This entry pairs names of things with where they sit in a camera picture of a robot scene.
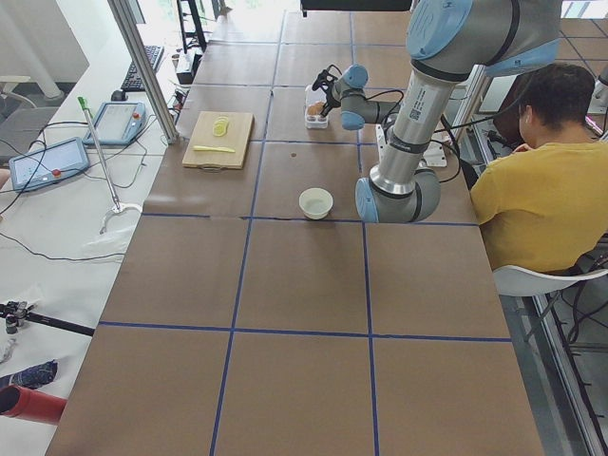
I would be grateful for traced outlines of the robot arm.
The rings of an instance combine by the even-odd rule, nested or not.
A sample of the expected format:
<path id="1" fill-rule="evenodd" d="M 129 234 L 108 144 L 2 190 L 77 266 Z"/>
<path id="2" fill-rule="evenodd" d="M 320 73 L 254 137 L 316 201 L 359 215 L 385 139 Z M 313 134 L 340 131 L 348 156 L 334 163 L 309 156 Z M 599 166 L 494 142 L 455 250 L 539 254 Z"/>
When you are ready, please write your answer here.
<path id="1" fill-rule="evenodd" d="M 389 123 L 379 163 L 355 185 L 359 217 L 406 223 L 430 216 L 441 184 L 420 161 L 454 87 L 475 66 L 496 77 L 552 63 L 560 21 L 559 1 L 420 1 L 408 25 L 412 72 L 402 103 L 367 98 L 363 66 L 349 66 L 338 77 L 327 69 L 320 72 L 312 88 L 326 94 L 324 114 L 339 109 L 347 130 Z"/>

